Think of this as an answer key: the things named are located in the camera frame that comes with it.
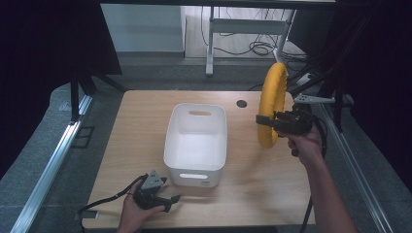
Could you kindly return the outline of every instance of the yellow foam ring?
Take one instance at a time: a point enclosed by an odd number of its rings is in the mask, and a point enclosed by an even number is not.
[[[287,70],[283,63],[273,64],[267,72],[263,89],[260,95],[258,114],[273,117],[273,112],[282,112],[285,106],[287,83]],[[277,140],[278,134],[270,126],[257,125],[257,136],[260,145],[264,148],[272,148]]]

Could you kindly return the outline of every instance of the desk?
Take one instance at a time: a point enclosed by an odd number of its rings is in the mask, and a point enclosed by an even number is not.
[[[212,104],[225,109],[227,120],[227,158],[220,183],[183,187],[168,180],[159,196],[182,198],[170,213],[150,218],[143,227],[300,224],[310,196],[306,172],[291,156],[287,139],[270,150],[258,144],[259,99],[258,91],[127,91],[88,202],[115,195],[152,169],[169,177],[163,150],[173,108],[180,103]],[[237,107],[238,100],[247,107]],[[288,95],[286,109],[291,107]],[[122,201],[93,208],[98,218],[84,219],[84,227],[116,228]]]

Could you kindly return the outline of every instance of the person's right hand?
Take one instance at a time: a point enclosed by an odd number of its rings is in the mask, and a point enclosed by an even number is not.
[[[278,132],[278,134],[289,139],[288,146],[292,150],[299,150],[299,160],[306,168],[322,159],[319,131],[315,126],[312,126],[311,131],[304,135],[282,132]]]

